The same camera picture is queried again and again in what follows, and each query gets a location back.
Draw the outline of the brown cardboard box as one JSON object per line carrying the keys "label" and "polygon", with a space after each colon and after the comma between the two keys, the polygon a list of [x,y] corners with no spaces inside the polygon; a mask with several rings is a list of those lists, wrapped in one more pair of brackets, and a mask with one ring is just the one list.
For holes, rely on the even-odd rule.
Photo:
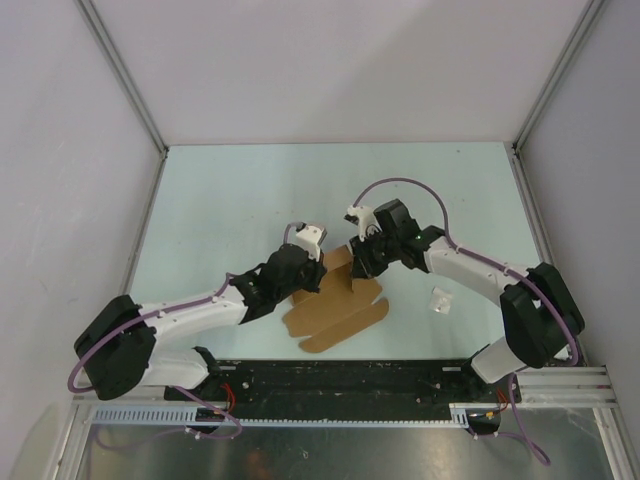
{"label": "brown cardboard box", "polygon": [[351,277],[353,256],[340,246],[324,255],[326,275],[320,291],[299,290],[291,295],[292,308],[283,316],[289,336],[310,354],[325,352],[382,321],[390,304],[375,279]]}

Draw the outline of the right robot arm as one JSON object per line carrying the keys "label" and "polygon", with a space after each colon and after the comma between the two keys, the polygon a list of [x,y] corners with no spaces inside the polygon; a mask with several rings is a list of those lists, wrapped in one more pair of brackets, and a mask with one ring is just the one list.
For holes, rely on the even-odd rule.
{"label": "right robot arm", "polygon": [[375,209],[351,206],[345,218],[358,228],[349,241],[352,278],[376,278],[400,262],[453,280],[500,308],[503,336],[476,352],[461,376],[462,391],[473,401],[486,400],[511,373],[544,367],[585,328],[563,277],[549,263],[526,268],[466,253],[451,245],[444,229],[420,228],[398,199]]}

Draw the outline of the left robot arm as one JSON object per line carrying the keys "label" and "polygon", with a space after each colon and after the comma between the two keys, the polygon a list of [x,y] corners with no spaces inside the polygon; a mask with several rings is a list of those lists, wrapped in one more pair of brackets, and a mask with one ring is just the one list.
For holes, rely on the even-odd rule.
{"label": "left robot arm", "polygon": [[205,330],[240,326],[271,314],[293,293],[317,293],[327,269],[321,249],[284,244],[268,260],[239,274],[229,274],[214,293],[178,303],[144,306],[130,295],[110,300],[74,343],[78,363],[68,388],[85,373],[102,401],[117,399],[142,387],[190,391],[197,398],[214,397],[221,387],[215,358],[204,347],[171,349],[178,340]]}

